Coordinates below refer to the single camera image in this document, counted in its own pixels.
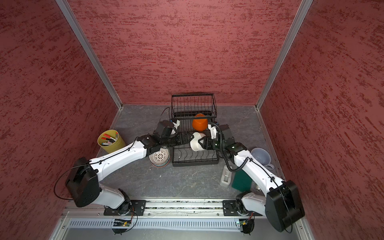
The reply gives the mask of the white ceramic bowl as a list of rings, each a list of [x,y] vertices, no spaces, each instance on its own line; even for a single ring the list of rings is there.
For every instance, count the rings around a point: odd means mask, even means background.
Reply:
[[[199,132],[193,133],[193,139],[190,141],[190,147],[194,152],[199,152],[204,150],[203,146],[200,144],[199,141],[203,140],[205,136],[206,135],[203,133],[199,133]]]

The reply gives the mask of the orange plastic bowl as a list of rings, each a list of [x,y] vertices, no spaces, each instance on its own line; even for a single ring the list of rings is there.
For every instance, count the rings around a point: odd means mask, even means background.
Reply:
[[[203,132],[208,127],[208,119],[203,114],[197,114],[192,121],[192,127],[198,132]]]

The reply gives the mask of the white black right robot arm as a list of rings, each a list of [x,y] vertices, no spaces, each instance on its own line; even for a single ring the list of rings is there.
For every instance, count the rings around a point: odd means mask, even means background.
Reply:
[[[220,152],[230,172],[244,171],[260,188],[262,196],[246,193],[239,199],[239,207],[267,217],[269,223],[283,232],[305,216],[297,185],[284,181],[260,162],[241,143],[236,142],[228,125],[209,123],[209,135],[194,133],[190,142],[193,151]]]

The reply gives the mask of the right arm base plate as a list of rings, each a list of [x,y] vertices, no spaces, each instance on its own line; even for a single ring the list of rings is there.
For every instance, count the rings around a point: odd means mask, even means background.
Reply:
[[[226,217],[228,216],[262,217],[263,216],[261,214],[246,210],[241,200],[224,200],[222,201],[222,204],[223,204],[224,216]]]

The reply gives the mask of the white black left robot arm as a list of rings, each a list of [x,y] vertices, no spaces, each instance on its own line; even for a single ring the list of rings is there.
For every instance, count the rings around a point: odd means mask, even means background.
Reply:
[[[114,210],[128,211],[131,200],[120,189],[112,189],[101,181],[113,172],[128,164],[146,157],[162,157],[162,150],[182,146],[194,138],[189,132],[180,132],[180,121],[161,121],[151,135],[135,138],[126,147],[105,156],[87,160],[78,159],[68,171],[65,186],[76,207],[83,208],[91,204],[101,205]]]

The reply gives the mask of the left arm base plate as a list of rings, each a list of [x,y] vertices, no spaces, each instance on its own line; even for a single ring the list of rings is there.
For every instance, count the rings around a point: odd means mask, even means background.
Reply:
[[[142,216],[146,208],[146,200],[125,200],[117,209],[105,207],[104,216]]]

